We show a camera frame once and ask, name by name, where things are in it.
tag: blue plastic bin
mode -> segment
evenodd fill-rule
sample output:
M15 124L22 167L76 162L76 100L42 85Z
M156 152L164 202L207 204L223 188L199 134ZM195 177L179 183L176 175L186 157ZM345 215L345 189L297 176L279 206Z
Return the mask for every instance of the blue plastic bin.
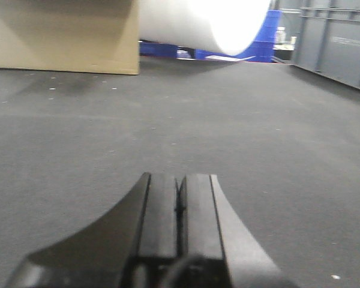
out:
M195 59L205 60L208 56L217 55L238 59L248 58L247 61L251 62L272 62L272 57L274 55L275 34L280 16L280 10L268 10L263 26L256 35L255 40L242 53L235 56L229 56L221 53L196 49Z
M171 44L140 42L140 55L176 58L178 47Z

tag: gray carpet floor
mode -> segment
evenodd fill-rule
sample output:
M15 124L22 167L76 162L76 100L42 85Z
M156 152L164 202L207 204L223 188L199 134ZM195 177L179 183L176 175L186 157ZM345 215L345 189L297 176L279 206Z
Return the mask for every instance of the gray carpet floor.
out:
M144 171L216 173L293 281L360 288L360 91L288 65L150 58L139 76L0 70L0 287Z

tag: white cylinder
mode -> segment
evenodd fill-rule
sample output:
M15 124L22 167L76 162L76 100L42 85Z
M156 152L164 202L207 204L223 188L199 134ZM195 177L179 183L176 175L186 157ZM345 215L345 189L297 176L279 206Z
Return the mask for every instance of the white cylinder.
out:
M269 0L140 0L140 38L237 55L254 40Z

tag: beige cardboard box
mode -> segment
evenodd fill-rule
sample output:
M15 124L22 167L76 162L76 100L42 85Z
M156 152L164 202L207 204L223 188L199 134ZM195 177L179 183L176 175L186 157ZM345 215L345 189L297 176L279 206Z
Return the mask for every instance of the beige cardboard box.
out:
M137 0L0 0L0 68L139 73Z

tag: gray storage container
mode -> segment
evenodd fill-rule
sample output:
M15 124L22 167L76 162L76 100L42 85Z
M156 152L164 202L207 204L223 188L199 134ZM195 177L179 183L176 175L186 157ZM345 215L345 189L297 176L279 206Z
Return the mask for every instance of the gray storage container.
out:
M304 0L303 7L360 10L360 0Z
M302 7L293 63L360 88L360 10Z

